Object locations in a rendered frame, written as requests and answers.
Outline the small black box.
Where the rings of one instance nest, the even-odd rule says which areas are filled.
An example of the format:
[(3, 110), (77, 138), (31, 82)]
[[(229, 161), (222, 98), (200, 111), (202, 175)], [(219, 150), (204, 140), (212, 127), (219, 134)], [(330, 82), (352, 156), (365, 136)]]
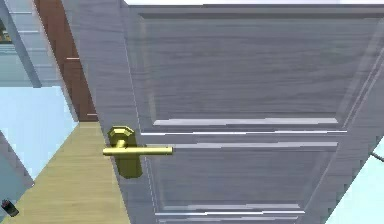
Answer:
[(15, 205), (8, 199), (4, 199), (1, 202), (1, 208), (11, 217), (14, 217), (19, 214), (19, 210)]

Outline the grey panelled room door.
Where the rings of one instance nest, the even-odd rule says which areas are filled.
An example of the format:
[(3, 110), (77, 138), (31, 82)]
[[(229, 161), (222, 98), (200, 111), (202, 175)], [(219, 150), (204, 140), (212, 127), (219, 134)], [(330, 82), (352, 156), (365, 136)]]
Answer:
[(384, 0), (62, 0), (130, 224), (326, 224), (384, 138)]

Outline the brown wooden cupboard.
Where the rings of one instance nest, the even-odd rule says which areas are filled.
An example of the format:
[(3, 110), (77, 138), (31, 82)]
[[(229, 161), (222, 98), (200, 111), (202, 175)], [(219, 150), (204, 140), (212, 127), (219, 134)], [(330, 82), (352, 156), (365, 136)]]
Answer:
[(98, 117), (62, 0), (34, 0), (60, 74), (80, 122), (97, 122)]

